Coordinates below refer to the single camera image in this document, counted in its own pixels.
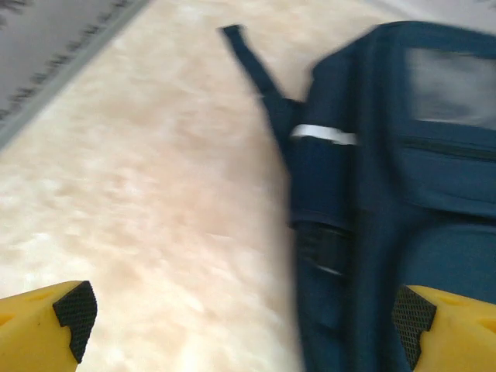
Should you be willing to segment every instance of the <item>backpack strap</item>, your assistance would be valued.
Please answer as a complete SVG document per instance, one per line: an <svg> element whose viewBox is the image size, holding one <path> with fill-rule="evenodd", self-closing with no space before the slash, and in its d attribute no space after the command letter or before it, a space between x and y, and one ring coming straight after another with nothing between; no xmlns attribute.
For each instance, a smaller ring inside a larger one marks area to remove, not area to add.
<svg viewBox="0 0 496 372"><path fill-rule="evenodd" d="M238 61L260 93L260 98L268 115L270 128L287 166L290 134L297 124L296 117L301 111L301 104L285 98L279 92L266 68L246 45L241 35L241 29L242 26L233 25L224 27L221 30L229 41Z"/></svg>

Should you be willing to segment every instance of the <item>black textured grip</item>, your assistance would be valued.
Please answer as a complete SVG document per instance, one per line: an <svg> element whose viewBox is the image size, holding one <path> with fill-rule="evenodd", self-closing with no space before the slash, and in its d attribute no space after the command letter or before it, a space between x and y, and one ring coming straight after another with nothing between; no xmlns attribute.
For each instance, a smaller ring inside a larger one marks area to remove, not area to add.
<svg viewBox="0 0 496 372"><path fill-rule="evenodd" d="M436 306L407 286L402 286L393 308L393 323L396 327L408 364L415 369L420 358L420 335L431 329L436 316Z"/></svg>
<svg viewBox="0 0 496 372"><path fill-rule="evenodd" d="M53 304L61 327L71 330L71 352L78 363L83 360L86 344L95 324L97 305L89 281L83 281Z"/></svg>

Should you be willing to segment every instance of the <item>fluffy rug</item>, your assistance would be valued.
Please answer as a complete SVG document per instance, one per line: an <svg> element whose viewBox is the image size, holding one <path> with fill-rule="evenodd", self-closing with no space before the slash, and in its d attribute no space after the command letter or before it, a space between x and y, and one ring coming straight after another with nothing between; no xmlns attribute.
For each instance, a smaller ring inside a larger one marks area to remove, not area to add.
<svg viewBox="0 0 496 372"><path fill-rule="evenodd" d="M356 0L156 0L0 154L0 297L88 279L80 372L301 370L287 175L216 31L288 96L373 24Z"/></svg>

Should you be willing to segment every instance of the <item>yellow object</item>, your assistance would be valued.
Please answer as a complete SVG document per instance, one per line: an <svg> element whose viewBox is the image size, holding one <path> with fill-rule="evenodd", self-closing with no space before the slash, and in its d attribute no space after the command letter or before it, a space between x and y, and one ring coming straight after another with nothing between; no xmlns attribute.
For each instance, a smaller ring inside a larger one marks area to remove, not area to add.
<svg viewBox="0 0 496 372"><path fill-rule="evenodd" d="M495 372L496 305L427 287L410 286L437 307L420 336L415 372Z"/></svg>
<svg viewBox="0 0 496 372"><path fill-rule="evenodd" d="M73 372L95 322L87 281L69 281L0 300L1 372Z"/></svg>

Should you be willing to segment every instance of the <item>navy blue backpack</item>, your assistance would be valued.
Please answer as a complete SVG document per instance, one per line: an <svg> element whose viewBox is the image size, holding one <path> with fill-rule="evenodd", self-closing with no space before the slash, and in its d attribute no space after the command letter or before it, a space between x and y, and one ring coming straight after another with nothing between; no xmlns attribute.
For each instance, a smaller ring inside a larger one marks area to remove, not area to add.
<svg viewBox="0 0 496 372"><path fill-rule="evenodd" d="M402 285L496 303L496 39L384 24L319 61L296 102L240 26L223 32L291 178L306 371L411 371L391 320Z"/></svg>

